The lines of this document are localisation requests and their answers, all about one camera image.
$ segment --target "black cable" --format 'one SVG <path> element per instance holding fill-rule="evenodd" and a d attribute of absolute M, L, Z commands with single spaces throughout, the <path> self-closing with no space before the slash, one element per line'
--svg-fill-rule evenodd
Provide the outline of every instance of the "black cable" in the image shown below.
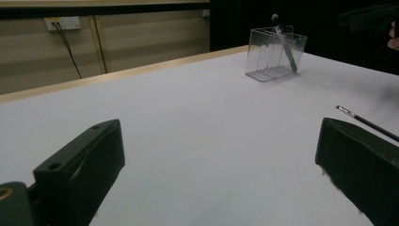
<path fill-rule="evenodd" d="M 98 29 L 98 27 L 97 27 L 96 17 L 95 17 L 95 16 L 92 16 L 92 17 L 93 17 L 93 21 L 94 21 L 94 27 L 96 28 L 97 40 L 99 41 L 99 45 L 100 45 L 100 52 L 101 52 L 101 58 L 103 59 L 103 63 L 104 63 L 104 70 L 105 70 L 105 73 L 108 73 L 108 69 L 106 68 L 106 64 L 105 64 L 103 46 L 102 46 L 102 44 L 101 44 L 99 29 Z"/>
<path fill-rule="evenodd" d="M 80 74 L 79 69 L 77 68 L 76 62 L 74 61 L 70 44 L 68 43 L 67 37 L 65 36 L 61 25 L 58 22 L 52 23 L 52 24 L 56 27 L 56 31 L 58 32 L 58 34 L 61 37 L 62 41 L 64 41 L 65 46 L 67 46 L 68 53 L 70 53 L 70 57 L 71 57 L 71 60 L 73 62 L 73 65 L 75 66 L 75 69 L 76 69 L 77 73 L 79 74 L 80 79 L 82 79 L 82 75 Z"/>

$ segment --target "screw hole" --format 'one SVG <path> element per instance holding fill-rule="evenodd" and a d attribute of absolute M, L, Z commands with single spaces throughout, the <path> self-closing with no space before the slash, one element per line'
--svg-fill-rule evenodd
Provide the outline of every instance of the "screw hole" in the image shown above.
<path fill-rule="evenodd" d="M 60 163 L 54 163 L 52 165 L 50 165 L 49 170 L 56 170 L 61 166 Z"/>

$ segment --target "transparent pen holder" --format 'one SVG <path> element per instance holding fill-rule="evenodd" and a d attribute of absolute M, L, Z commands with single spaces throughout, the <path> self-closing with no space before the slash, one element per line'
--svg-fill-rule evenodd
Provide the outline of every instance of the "transparent pen holder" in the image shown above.
<path fill-rule="evenodd" d="M 294 34 L 291 26 L 252 29 L 247 52 L 246 75 L 266 82 L 296 73 L 307 37 Z"/>

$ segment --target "dark background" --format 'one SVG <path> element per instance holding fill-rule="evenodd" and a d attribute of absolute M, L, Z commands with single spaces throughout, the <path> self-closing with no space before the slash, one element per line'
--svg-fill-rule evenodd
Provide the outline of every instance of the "dark background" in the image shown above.
<path fill-rule="evenodd" d="M 211 0 L 211 51 L 247 45 L 251 28 L 282 24 L 308 37 L 305 52 L 386 73 L 399 74 L 399 51 L 387 46 L 389 30 L 351 32 L 338 27 L 338 15 L 386 2 L 376 0 Z"/>

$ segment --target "white table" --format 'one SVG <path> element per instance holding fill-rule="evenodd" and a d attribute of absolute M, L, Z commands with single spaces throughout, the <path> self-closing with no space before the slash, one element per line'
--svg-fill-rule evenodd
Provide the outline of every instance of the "white table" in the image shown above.
<path fill-rule="evenodd" d="M 299 74 L 260 83 L 245 50 L 3 100 L 0 184 L 30 186 L 52 153 L 120 119 L 126 167 L 91 225 L 372 225 L 322 176 L 317 140 L 324 117 L 379 135 L 336 105 L 399 134 L 399 76 L 304 54 Z"/>

